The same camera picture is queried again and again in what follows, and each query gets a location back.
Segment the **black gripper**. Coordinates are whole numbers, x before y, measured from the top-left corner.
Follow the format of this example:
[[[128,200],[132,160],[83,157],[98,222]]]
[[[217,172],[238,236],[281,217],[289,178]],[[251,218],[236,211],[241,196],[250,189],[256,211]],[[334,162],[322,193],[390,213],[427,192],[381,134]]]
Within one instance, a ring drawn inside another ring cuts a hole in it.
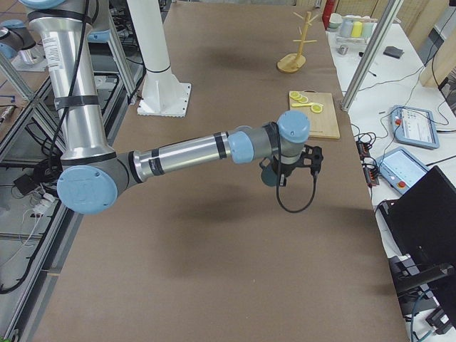
[[[286,186],[287,178],[291,175],[294,169],[298,167],[298,163],[299,158],[291,164],[284,163],[284,159],[281,159],[281,161],[279,161],[279,166],[281,168],[280,186]]]

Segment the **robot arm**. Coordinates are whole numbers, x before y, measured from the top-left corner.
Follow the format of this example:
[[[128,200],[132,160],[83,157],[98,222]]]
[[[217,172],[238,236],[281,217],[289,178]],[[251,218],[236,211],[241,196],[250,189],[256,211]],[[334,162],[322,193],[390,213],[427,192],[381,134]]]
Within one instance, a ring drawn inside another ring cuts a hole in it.
[[[298,167],[316,177],[323,159],[307,145],[310,122],[288,110],[260,128],[241,126],[145,152],[118,154],[105,136],[88,47],[90,33],[108,25],[107,1],[25,1],[31,28],[42,39],[65,150],[58,177],[60,201],[81,214],[111,207],[127,189],[151,177],[231,158],[259,160],[265,184],[280,187]]]

